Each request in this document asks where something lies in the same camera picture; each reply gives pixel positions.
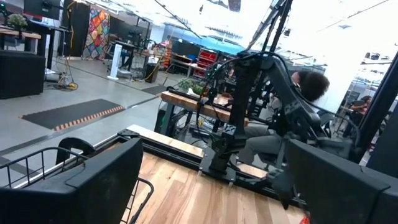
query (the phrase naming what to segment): curly hair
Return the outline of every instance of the curly hair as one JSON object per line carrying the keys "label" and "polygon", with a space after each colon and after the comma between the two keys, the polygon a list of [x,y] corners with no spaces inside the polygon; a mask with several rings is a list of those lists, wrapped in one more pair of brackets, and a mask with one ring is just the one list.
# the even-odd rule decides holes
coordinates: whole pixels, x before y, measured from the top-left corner
{"label": "curly hair", "polygon": [[366,103],[368,100],[370,100],[370,99],[372,99],[371,96],[364,96],[364,97],[361,98],[361,100],[364,101],[365,103]]}
{"label": "curly hair", "polygon": [[301,93],[308,101],[313,102],[319,99],[329,88],[328,78],[321,73],[299,71],[298,76]]}

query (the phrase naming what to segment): standing desk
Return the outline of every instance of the standing desk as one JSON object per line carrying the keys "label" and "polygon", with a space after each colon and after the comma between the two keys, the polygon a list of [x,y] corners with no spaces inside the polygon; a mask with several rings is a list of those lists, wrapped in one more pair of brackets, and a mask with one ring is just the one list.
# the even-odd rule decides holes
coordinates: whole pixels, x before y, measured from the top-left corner
{"label": "standing desk", "polygon": [[[187,122],[191,120],[192,117],[192,111],[196,112],[197,110],[197,101],[191,100],[189,98],[186,98],[184,96],[177,95],[175,93],[171,93],[169,91],[164,91],[163,93],[160,94],[161,99],[167,103],[167,108],[166,108],[166,114],[164,117],[164,122],[162,125],[162,128],[160,130],[161,134],[167,134],[167,129],[169,128],[170,125],[170,120],[171,117],[173,116],[174,108],[176,106],[187,109],[191,111],[188,114]],[[220,102],[220,104],[224,105],[227,102],[222,103],[221,101],[225,101],[223,97],[219,94],[217,96],[217,100],[215,100],[215,103]],[[205,105],[201,107],[200,114],[204,116],[209,116],[211,118],[219,118],[221,122],[228,122],[229,121],[229,115],[230,112],[226,110],[222,110],[219,108],[214,108],[210,105]],[[247,126],[249,124],[249,120],[247,118],[244,119],[244,125]]]}
{"label": "standing desk", "polygon": [[[21,32],[21,33],[22,33],[22,36],[25,37],[25,49],[24,50],[27,52],[34,51],[34,49],[32,49],[32,41],[34,39],[40,40],[42,38],[42,36],[39,34],[36,34],[36,33],[31,33],[31,32]],[[19,31],[15,30],[13,28],[10,28],[10,27],[0,26],[0,49],[4,49],[4,45],[5,45],[4,36],[5,35],[19,36]]]}
{"label": "standing desk", "polygon": [[[142,137],[153,139],[190,154],[203,157],[203,150],[187,143],[155,133],[137,125],[128,127]],[[267,172],[241,164],[241,171],[256,177]],[[173,162],[144,153],[139,177],[154,185],[154,194],[142,210],[136,223],[267,223],[298,224],[303,218],[300,209],[289,206],[284,210],[279,201],[252,191],[198,175]],[[138,189],[132,211],[147,195],[148,187]]]}
{"label": "standing desk", "polygon": [[69,32],[69,30],[62,29],[60,27],[50,26],[41,22],[29,21],[29,26],[27,30],[31,32],[36,32],[41,35],[40,40],[37,43],[37,55],[45,57],[45,47],[47,44],[47,35],[50,35],[49,50],[47,54],[47,68],[52,68],[52,55],[55,39],[55,31],[59,32]]}

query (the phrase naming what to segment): black floor mat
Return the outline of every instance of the black floor mat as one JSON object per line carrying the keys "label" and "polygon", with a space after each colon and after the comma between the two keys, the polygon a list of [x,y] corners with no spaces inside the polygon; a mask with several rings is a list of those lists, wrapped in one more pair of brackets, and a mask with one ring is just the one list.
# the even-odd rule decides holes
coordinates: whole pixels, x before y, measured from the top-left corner
{"label": "black floor mat", "polygon": [[124,107],[104,99],[24,115],[21,118],[56,131],[123,110]]}
{"label": "black floor mat", "polygon": [[154,86],[154,87],[150,87],[150,88],[145,88],[145,89],[143,89],[143,91],[146,93],[153,94],[153,95],[158,95],[159,93],[166,91],[166,87],[159,85],[159,86]]}

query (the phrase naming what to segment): gray floor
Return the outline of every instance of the gray floor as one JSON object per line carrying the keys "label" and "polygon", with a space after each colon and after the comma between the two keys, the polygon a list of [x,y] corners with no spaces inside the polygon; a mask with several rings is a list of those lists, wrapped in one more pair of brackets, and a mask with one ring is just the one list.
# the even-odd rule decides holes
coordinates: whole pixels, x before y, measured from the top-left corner
{"label": "gray floor", "polygon": [[[106,78],[106,66],[99,61],[70,61],[74,81],[79,85],[76,91],[44,90],[40,95],[0,100],[0,164],[21,158],[46,147],[57,146],[66,137],[78,137],[96,144],[118,131],[132,125],[153,129],[160,98],[141,91],[156,85],[176,85],[184,75],[168,75],[159,72],[155,83],[129,82],[123,78],[112,81]],[[64,70],[63,60],[53,63],[54,70]],[[73,105],[102,98],[127,110],[104,119],[97,119],[63,131],[52,131],[19,116],[39,111]],[[48,169],[55,165],[55,151],[44,154],[44,165]],[[40,172],[41,156],[29,159],[29,173]],[[26,175],[26,164],[22,161],[11,167],[11,181]],[[0,169],[0,186],[6,185],[7,169]]]}

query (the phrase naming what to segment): black monitor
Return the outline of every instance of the black monitor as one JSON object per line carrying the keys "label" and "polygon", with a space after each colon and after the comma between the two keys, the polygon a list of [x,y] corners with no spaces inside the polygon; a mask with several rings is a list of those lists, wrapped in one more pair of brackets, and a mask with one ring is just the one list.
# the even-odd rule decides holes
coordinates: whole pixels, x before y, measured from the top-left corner
{"label": "black monitor", "polygon": [[59,20],[61,0],[25,0],[24,13]]}
{"label": "black monitor", "polygon": [[193,55],[198,57],[200,52],[200,45],[193,44],[191,42],[187,42],[185,40],[177,40],[173,39],[173,47],[172,52],[179,55]]}

